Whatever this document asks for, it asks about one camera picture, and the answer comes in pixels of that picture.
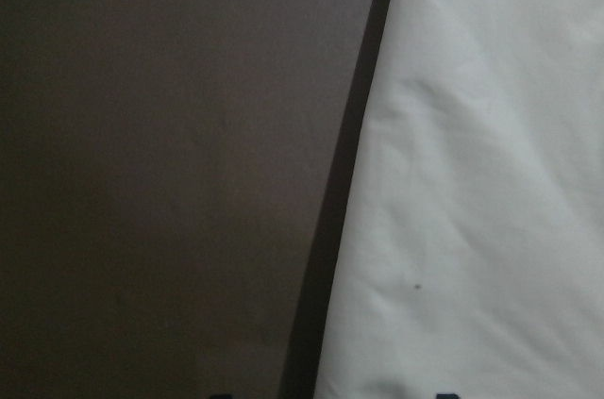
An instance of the dark edge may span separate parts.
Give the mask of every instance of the dark edge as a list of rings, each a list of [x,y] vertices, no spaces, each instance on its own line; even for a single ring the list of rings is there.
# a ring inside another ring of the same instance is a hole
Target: dark edge
[[[280,399],[311,399],[350,182],[390,0],[372,0],[294,317]]]

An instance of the gray wall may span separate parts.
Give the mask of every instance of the gray wall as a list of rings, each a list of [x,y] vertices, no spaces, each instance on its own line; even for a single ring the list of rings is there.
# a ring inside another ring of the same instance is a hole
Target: gray wall
[[[0,390],[308,391],[319,340],[290,337],[372,0],[2,1]]]

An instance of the white fabric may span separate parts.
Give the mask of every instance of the white fabric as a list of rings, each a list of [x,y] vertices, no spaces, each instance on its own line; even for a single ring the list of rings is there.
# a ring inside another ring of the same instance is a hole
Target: white fabric
[[[604,397],[604,0],[392,0],[315,399]]]

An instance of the black object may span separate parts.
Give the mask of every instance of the black object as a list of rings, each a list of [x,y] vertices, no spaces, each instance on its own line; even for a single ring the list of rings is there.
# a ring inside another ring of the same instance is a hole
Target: black object
[[[389,3],[390,0],[373,0],[369,9],[361,50],[357,57],[329,170],[326,192],[304,273],[279,387],[279,399],[309,399],[314,391],[327,305],[344,226],[346,202],[357,155],[362,117],[376,68]]]

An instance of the white sheet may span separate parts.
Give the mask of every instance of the white sheet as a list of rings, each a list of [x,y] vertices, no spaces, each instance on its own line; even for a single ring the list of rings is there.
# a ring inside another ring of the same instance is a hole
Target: white sheet
[[[392,0],[315,399],[604,397],[604,0]]]

